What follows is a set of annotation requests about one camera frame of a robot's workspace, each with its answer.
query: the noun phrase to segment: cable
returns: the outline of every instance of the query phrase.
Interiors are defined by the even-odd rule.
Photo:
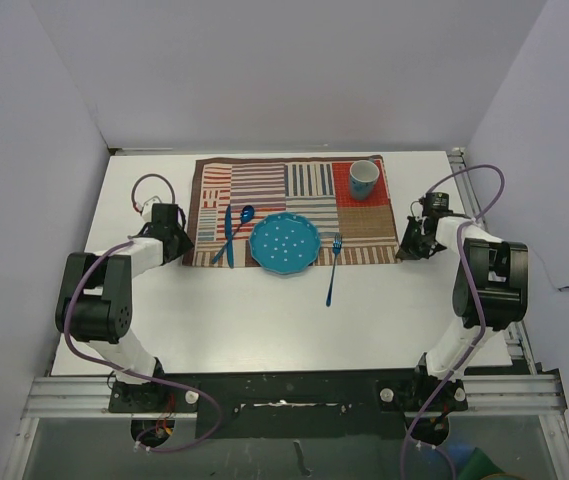
[[[160,424],[162,424],[164,430],[168,428],[166,426],[166,420],[173,414],[174,410],[175,410],[175,395],[171,393],[168,397],[168,402],[166,402],[166,408],[164,409],[164,412],[162,412],[162,414],[157,418],[157,422],[155,422],[155,433],[159,433]]]
[[[493,200],[491,200],[488,205],[486,207],[484,207],[483,210],[480,211],[480,213],[478,213],[474,218],[479,218],[479,219],[483,219],[484,215],[486,215],[486,212],[488,212],[491,208],[493,208],[493,205],[495,205],[495,203],[500,199],[500,197],[502,196],[502,193],[504,193],[504,186],[506,185],[506,180],[504,179],[504,172],[502,172],[502,170],[500,170],[498,167],[496,167],[495,165],[489,165],[487,163],[484,163],[482,165],[474,165],[472,167],[466,167],[462,170],[459,170],[455,173],[451,173],[450,175],[447,175],[446,177],[444,177],[443,179],[441,179],[439,182],[437,182],[435,185],[433,185],[431,188],[429,188],[427,190],[426,193],[431,193],[433,190],[435,190],[437,187],[439,187],[442,183],[444,183],[446,180],[448,180],[449,178],[453,178],[453,177],[457,177],[459,174],[461,173],[466,173],[466,172],[470,172],[471,170],[477,170],[480,168],[488,168],[489,170],[493,170],[495,172],[497,172],[497,174],[500,177],[500,188],[497,191],[497,193],[495,194],[495,196],[493,197]]]
[[[159,173],[147,173],[146,175],[142,175],[140,178],[138,178],[137,181],[133,184],[133,188],[131,189],[131,203],[133,204],[133,210],[135,210],[137,213],[142,213],[142,211],[137,206],[138,203],[135,201],[135,192],[143,180],[151,177],[159,178],[168,186],[168,189],[171,191],[171,203],[175,203],[175,189],[173,188],[173,185],[171,185],[171,182],[169,182],[166,177],[160,175]]]
[[[535,254],[535,256],[539,259],[539,261],[542,263],[542,268],[544,269],[544,274],[546,275],[546,279],[548,280],[548,283],[551,285],[553,290],[555,290],[556,292],[562,292],[562,293],[569,292],[569,285],[564,285],[563,287],[558,287],[557,285],[555,285],[555,282],[553,281],[553,278],[551,277],[551,274],[548,271],[548,266],[546,265],[546,262],[544,261],[544,259],[531,246],[529,246],[528,249],[531,252],[533,252]]]
[[[108,374],[108,377],[106,377],[106,386],[108,387],[109,390],[113,391],[113,385],[111,385],[110,383],[108,383],[108,381],[113,377],[113,375],[115,375],[115,370],[111,370],[111,373]]]
[[[451,413],[453,413],[455,411],[455,406],[453,406],[453,408],[451,408],[450,410],[446,407],[446,405],[444,405],[444,411],[439,415],[439,417],[433,419],[433,423],[435,423],[436,425],[438,423],[444,423],[446,421],[446,417],[448,417]]]
[[[414,217],[417,217],[417,215],[415,215],[415,214],[413,213],[413,205],[415,205],[416,203],[420,203],[420,201],[419,201],[419,200],[415,200],[415,201],[411,202],[411,206],[410,206],[411,215],[413,215]]]
[[[498,167],[496,167],[494,165],[476,165],[473,167],[467,167],[467,168],[464,168],[462,170],[459,170],[459,171],[457,171],[451,175],[448,175],[447,177],[444,177],[442,180],[437,182],[435,185],[433,185],[431,188],[428,189],[427,193],[431,193],[433,190],[435,190],[435,188],[437,188],[439,185],[441,185],[443,182],[445,182],[449,178],[453,178],[457,175],[468,172],[469,170],[476,170],[476,169],[480,169],[480,168],[487,168],[490,170],[494,170],[495,172],[497,172],[497,174],[500,177],[500,188],[497,191],[497,193],[495,194],[495,197],[493,198],[493,200],[491,200],[489,202],[489,204],[483,210],[480,211],[480,213],[475,218],[483,217],[486,214],[486,212],[488,212],[493,207],[493,205],[495,205],[495,203],[499,200],[499,198],[502,196],[502,193],[504,192],[504,183],[505,183],[504,173]],[[463,234],[464,230],[466,229],[466,227],[473,225],[473,224],[474,224],[473,220],[469,220],[468,222],[462,223],[458,227],[458,229],[457,229],[457,249],[458,249],[458,252],[460,255],[460,262],[462,264],[462,268],[464,269],[464,274],[466,275],[466,280],[468,281],[469,289],[471,291],[471,296],[473,297],[473,303],[475,304],[475,309],[477,310],[477,315],[479,317],[480,331],[475,336],[475,338],[473,339],[473,341],[471,342],[469,347],[466,349],[466,351],[464,352],[464,354],[462,355],[460,360],[453,366],[453,368],[451,370],[449,370],[449,372],[444,376],[444,378],[439,383],[439,385],[437,385],[437,387],[435,387],[435,390],[433,390],[431,395],[426,399],[426,402],[424,402],[424,405],[422,405],[422,408],[419,409],[419,411],[417,412],[417,415],[415,416],[415,418],[411,422],[411,425],[409,426],[408,430],[406,431],[406,436],[404,437],[404,441],[402,442],[402,450],[400,452],[400,475],[401,475],[402,480],[406,479],[406,451],[408,449],[408,443],[409,443],[409,441],[413,441],[413,442],[416,441],[411,435],[413,433],[413,430],[415,430],[415,426],[417,425],[419,420],[424,416],[424,413],[426,412],[428,407],[431,405],[431,403],[433,403],[433,400],[435,400],[435,398],[440,393],[442,388],[444,388],[444,385],[446,385],[446,383],[451,379],[451,377],[453,376],[453,373],[464,364],[464,362],[468,359],[468,357],[470,357],[471,353],[473,353],[473,350],[475,349],[477,344],[482,340],[482,338],[484,337],[484,334],[486,333],[486,317],[484,316],[484,309],[482,308],[482,303],[480,301],[480,295],[479,295],[479,292],[477,291],[477,287],[475,286],[475,281],[473,280],[473,274],[471,273],[471,268],[468,264],[468,259],[466,258],[466,255],[464,255],[464,239],[462,237],[462,234]],[[427,445],[427,446],[431,447],[434,450],[437,450],[444,457],[444,459],[448,462],[449,467],[451,468],[453,480],[456,480],[457,479],[457,473],[455,471],[455,465],[453,463],[453,460],[451,460],[451,457],[449,457],[449,455],[440,447],[437,447],[435,445],[431,445],[431,444],[428,444],[425,442],[421,442],[421,443],[423,445]]]
[[[97,270],[98,267],[108,257],[113,255],[113,253],[117,252],[118,250],[121,250],[122,248],[129,247],[132,244],[133,244],[133,242],[129,241],[129,242],[121,243],[119,245],[115,245],[112,248],[109,248],[106,252],[104,252],[104,254],[102,254],[100,257],[98,257],[97,260],[95,260],[95,262],[93,262],[93,264],[86,270],[86,273],[82,276],[79,283],[77,284],[77,287],[75,288],[75,291],[73,292],[73,296],[71,297],[71,300],[68,304],[68,307],[66,308],[66,314],[64,316],[64,341],[66,342],[68,349],[73,354],[75,354],[77,357],[79,357],[83,360],[86,360],[88,362],[97,363],[98,365],[104,365],[105,367],[112,368],[113,370],[116,370],[118,372],[126,373],[127,375],[130,375],[131,377],[139,378],[140,380],[144,380],[146,382],[154,382],[154,383],[158,383],[160,385],[165,385],[167,387],[172,387],[172,388],[178,388],[178,389],[184,390],[184,391],[190,390],[192,392],[199,394],[204,399],[206,399],[206,401],[208,401],[213,406],[213,408],[215,408],[215,410],[217,411],[217,414],[218,414],[215,425],[213,425],[213,427],[208,432],[204,433],[201,437],[196,438],[192,442],[186,443],[186,444],[181,445],[179,447],[173,447],[173,448],[151,448],[148,446],[146,447],[146,450],[149,452],[156,452],[156,453],[181,452],[182,450],[186,450],[188,448],[199,445],[204,440],[206,440],[211,435],[213,435],[220,428],[220,426],[222,425],[222,420],[224,418],[224,414],[222,412],[222,407],[220,406],[220,404],[217,403],[217,401],[213,397],[211,397],[208,393],[203,392],[202,390],[200,390],[198,388],[191,387],[188,385],[183,385],[183,384],[177,383],[177,382],[172,382],[169,380],[164,380],[163,378],[155,378],[155,377],[149,377],[148,375],[142,375],[141,373],[137,373],[137,372],[127,370],[127,369],[125,369],[125,368],[123,368],[123,367],[121,367],[121,366],[119,366],[113,362],[109,362],[108,360],[104,360],[102,358],[91,357],[90,355],[86,355],[85,353],[80,352],[75,347],[75,345],[73,345],[73,341],[71,340],[71,318],[73,318],[73,312],[75,311],[75,306],[77,305],[77,301],[78,301],[80,295],[84,291],[84,286],[86,285],[86,282],[91,277],[91,275],[93,275],[93,272],[95,272],[95,270]],[[137,437],[136,447],[137,447],[138,443],[140,442],[141,435],[142,434],[138,435],[138,437]]]

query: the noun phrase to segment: green object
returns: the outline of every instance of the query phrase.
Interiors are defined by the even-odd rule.
[[[504,473],[504,470],[495,465],[482,450],[476,448],[457,480],[481,480],[496,473]]]

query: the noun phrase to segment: table surface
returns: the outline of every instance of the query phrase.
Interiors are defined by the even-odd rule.
[[[451,173],[444,152],[344,152],[115,156],[109,161],[86,244],[107,249],[142,226],[131,208],[137,178],[166,176],[188,215],[198,159],[294,158],[381,154],[399,240],[409,206]],[[451,208],[463,211],[449,180]],[[157,179],[144,181],[138,199],[170,200]],[[394,265],[338,266],[333,305],[325,306],[330,267],[281,277],[261,268],[212,269],[173,262],[133,280],[132,329],[171,373],[358,370],[412,368],[435,345],[454,317],[451,295],[459,257]],[[78,348],[95,354],[86,345]],[[475,366],[511,365],[503,335],[473,359]],[[73,356],[61,339],[53,375],[102,375],[106,367]]]

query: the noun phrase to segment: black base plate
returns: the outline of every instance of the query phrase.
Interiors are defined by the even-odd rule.
[[[163,378],[199,388],[221,405],[222,428],[213,438],[337,438],[374,434],[381,438],[403,438],[405,411],[416,411],[426,398],[415,397],[413,369],[304,373],[169,374]],[[151,389],[144,394],[142,387]],[[177,399],[175,412],[198,412],[196,435],[208,431],[217,412],[206,400],[190,405],[184,391],[152,385],[130,386],[116,382],[109,411],[148,413],[164,411],[168,395]],[[395,394],[392,402],[380,397],[383,388]],[[140,402],[139,398],[148,397]],[[447,408],[467,410],[466,402],[452,395],[441,397]],[[439,400],[429,411],[441,412]]]

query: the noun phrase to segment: placemat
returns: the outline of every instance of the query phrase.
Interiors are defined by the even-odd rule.
[[[257,267],[248,238],[253,226],[277,212],[308,218],[322,238],[314,265],[332,265],[332,243],[343,236],[338,265],[397,263],[397,231],[388,194],[384,160],[375,155],[380,179],[363,202],[348,191],[349,169],[370,157],[198,160],[193,177],[187,233],[195,248],[183,257],[183,265],[227,267],[226,255],[211,260],[224,245],[224,215],[231,205],[233,229],[239,225],[245,205],[255,207],[255,218],[233,240],[235,267]]]

